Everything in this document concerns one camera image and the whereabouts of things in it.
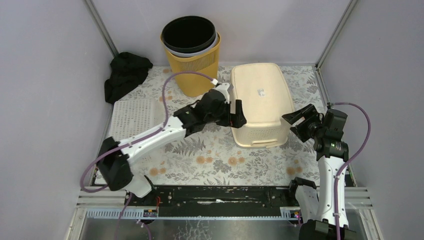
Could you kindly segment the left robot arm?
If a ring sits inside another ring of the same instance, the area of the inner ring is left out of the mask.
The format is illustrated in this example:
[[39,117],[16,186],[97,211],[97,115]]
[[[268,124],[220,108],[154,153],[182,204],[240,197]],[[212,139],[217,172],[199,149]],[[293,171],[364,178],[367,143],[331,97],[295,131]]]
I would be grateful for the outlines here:
[[200,100],[175,111],[164,123],[127,139],[106,138],[96,167],[111,191],[126,190],[144,206],[152,204],[155,192],[146,176],[136,177],[135,165],[152,151],[202,131],[207,124],[239,129],[247,123],[240,99],[229,100],[225,90],[210,90]]

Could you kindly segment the black round bucket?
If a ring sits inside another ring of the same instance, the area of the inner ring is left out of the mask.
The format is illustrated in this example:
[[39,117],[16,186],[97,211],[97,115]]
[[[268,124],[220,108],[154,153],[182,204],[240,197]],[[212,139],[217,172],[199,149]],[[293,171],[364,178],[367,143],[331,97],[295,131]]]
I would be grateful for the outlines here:
[[182,16],[167,23],[161,32],[162,42],[170,50],[191,54],[208,48],[216,39],[215,25],[196,15]]

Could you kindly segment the yellow plastic waste basket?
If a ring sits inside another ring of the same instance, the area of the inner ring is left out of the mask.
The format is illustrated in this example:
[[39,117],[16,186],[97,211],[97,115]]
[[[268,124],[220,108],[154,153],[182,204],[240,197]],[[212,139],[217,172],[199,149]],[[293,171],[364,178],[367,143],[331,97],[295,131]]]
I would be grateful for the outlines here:
[[218,75],[221,44],[219,33],[213,43],[208,51],[190,57],[175,55],[166,46],[163,47],[172,72],[182,73],[174,78],[184,95],[198,97],[214,87],[207,77],[215,79]]

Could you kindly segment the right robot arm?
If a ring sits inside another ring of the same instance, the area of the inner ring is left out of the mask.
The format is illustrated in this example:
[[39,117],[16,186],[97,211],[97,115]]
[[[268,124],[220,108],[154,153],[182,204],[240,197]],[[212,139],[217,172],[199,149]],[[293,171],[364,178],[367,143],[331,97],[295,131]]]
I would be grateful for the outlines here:
[[300,240],[355,240],[345,208],[344,178],[349,147],[342,141],[347,114],[329,109],[319,113],[313,104],[284,114],[290,130],[302,141],[314,141],[313,149],[319,168],[319,186],[304,178],[291,180],[287,201],[300,206],[303,221]]

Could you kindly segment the floral patterned table mat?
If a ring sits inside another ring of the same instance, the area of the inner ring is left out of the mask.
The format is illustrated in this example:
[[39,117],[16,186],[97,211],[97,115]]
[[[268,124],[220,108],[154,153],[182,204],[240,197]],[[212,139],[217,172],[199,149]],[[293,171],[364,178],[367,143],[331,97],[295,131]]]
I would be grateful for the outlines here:
[[[170,75],[167,67],[152,68],[145,82],[119,101],[155,99],[170,114],[193,103],[175,81],[166,82]],[[243,148],[230,128],[215,124],[152,151],[132,170],[155,185],[287,186],[296,177],[320,183],[312,140],[301,142],[290,133],[280,146]]]

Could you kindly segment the cream large container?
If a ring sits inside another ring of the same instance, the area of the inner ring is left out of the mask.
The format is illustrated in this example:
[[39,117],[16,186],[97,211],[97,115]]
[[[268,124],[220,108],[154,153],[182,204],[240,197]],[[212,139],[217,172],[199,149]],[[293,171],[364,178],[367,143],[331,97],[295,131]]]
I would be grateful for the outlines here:
[[285,144],[290,124],[282,116],[295,111],[289,86],[275,63],[249,63],[232,68],[232,100],[241,100],[246,124],[232,128],[243,148],[272,148]]

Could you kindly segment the white perforated basket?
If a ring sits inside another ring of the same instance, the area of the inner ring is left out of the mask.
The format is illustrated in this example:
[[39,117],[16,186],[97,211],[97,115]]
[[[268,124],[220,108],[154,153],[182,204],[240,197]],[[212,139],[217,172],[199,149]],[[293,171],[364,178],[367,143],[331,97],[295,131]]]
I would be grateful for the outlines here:
[[161,124],[164,119],[165,109],[158,100],[119,100],[113,105],[107,136],[116,141],[127,139]]

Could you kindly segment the aluminium frame rail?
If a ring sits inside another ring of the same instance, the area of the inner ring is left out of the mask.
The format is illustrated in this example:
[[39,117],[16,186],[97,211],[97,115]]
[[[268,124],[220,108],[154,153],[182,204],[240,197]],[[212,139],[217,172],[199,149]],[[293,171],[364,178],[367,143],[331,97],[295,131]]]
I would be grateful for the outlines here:
[[301,208],[282,207],[277,217],[160,217],[148,206],[130,206],[125,190],[79,193],[67,240],[297,240]]

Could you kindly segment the grey bucket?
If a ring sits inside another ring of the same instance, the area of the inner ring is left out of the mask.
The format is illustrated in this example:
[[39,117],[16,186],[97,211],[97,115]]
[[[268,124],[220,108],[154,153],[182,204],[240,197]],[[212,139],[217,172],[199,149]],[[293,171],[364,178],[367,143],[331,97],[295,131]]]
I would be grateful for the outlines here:
[[195,57],[195,56],[199,56],[199,55],[202,55],[202,54],[207,53],[208,51],[210,51],[212,48],[214,48],[214,47],[217,45],[217,43],[218,43],[219,39],[220,39],[220,37],[219,37],[219,33],[218,33],[218,32],[216,32],[215,39],[214,39],[214,41],[211,43],[211,45],[210,45],[210,46],[208,46],[207,48],[205,48],[205,49],[203,49],[203,50],[200,50],[200,51],[197,51],[197,52],[193,52],[193,53],[183,53],[183,52],[178,52],[178,51],[171,50],[169,47],[167,47],[167,46],[164,44],[164,42],[162,42],[162,45],[163,45],[163,47],[164,47],[164,48],[165,48],[165,49],[166,49],[169,53],[171,53],[171,54],[172,54],[172,55],[174,55],[174,56],[177,56],[177,57],[180,57],[180,58],[190,58],[190,57]]

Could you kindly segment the black crumpled cloth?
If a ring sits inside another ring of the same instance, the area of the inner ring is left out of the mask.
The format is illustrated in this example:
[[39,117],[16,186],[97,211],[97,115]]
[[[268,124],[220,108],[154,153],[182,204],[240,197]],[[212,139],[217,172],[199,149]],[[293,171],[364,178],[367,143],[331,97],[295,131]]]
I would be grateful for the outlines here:
[[104,82],[104,99],[114,104],[136,87],[144,83],[152,62],[130,52],[121,52],[110,62],[111,74]]

